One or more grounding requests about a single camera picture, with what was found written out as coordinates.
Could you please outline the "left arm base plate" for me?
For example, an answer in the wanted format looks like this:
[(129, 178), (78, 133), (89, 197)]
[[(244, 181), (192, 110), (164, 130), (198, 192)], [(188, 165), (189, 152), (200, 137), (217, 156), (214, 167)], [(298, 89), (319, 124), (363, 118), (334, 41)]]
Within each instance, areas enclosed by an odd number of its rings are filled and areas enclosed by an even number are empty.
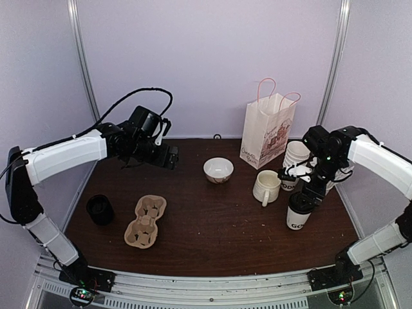
[(90, 290), (110, 292), (115, 282), (115, 273), (96, 268), (64, 267), (59, 274), (59, 280), (72, 285), (86, 287)]

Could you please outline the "stack of white paper cups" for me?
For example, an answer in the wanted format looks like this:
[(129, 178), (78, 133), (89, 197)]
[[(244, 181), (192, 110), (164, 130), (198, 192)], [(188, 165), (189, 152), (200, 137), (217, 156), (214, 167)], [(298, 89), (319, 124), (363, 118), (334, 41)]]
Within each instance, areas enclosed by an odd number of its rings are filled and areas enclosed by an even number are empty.
[[(310, 157), (310, 150), (300, 141), (294, 140), (287, 144), (286, 152), (283, 160), (283, 167), (287, 168), (294, 164), (305, 161)], [(299, 179), (294, 181), (282, 180), (281, 188), (284, 191), (292, 191), (298, 184)]]

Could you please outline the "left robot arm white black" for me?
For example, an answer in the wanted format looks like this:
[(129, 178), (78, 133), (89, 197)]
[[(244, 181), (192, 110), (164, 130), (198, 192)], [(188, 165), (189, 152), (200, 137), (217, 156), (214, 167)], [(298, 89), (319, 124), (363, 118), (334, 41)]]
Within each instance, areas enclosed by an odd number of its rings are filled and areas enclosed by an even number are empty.
[(9, 151), (5, 190), (14, 222), (39, 240), (79, 286), (88, 285), (93, 273), (81, 251), (45, 214), (34, 186), (78, 165), (113, 157), (173, 170), (179, 150), (162, 141), (170, 128), (168, 119), (138, 106), (120, 124), (98, 124), (59, 142)]

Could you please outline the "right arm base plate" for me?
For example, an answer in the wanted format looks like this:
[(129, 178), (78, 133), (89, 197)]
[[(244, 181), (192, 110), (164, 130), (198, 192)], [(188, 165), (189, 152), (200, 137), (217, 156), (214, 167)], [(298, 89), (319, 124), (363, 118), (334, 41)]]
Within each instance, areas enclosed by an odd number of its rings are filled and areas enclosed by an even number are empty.
[(355, 267), (347, 273), (340, 273), (336, 266), (326, 268), (314, 268), (307, 273), (312, 291), (330, 289), (336, 286), (347, 285), (353, 281), (362, 279), (362, 271)]

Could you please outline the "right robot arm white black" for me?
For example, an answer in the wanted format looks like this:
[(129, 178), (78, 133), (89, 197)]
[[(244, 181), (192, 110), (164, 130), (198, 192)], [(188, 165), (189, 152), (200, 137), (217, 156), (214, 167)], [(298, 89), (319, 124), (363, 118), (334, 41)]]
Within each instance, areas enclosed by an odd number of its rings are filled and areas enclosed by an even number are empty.
[[(326, 184), (350, 162), (369, 169), (411, 199), (411, 161), (384, 146), (366, 129), (347, 126), (328, 132), (323, 126), (313, 126), (305, 133), (303, 144), (317, 157), (317, 165), (301, 191), (305, 209), (322, 202)], [(338, 253), (335, 266), (330, 270), (330, 279), (341, 285), (354, 275), (357, 265), (409, 243), (410, 205), (391, 223)]]

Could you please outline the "stack of black cup lids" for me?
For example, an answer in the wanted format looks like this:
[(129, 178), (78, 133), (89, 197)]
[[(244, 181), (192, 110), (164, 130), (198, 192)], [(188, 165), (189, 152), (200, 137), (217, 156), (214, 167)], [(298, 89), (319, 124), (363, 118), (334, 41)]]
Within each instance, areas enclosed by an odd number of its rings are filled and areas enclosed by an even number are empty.
[(90, 198), (86, 204), (86, 210), (93, 223), (100, 226), (110, 224), (115, 216), (109, 199), (102, 194)]

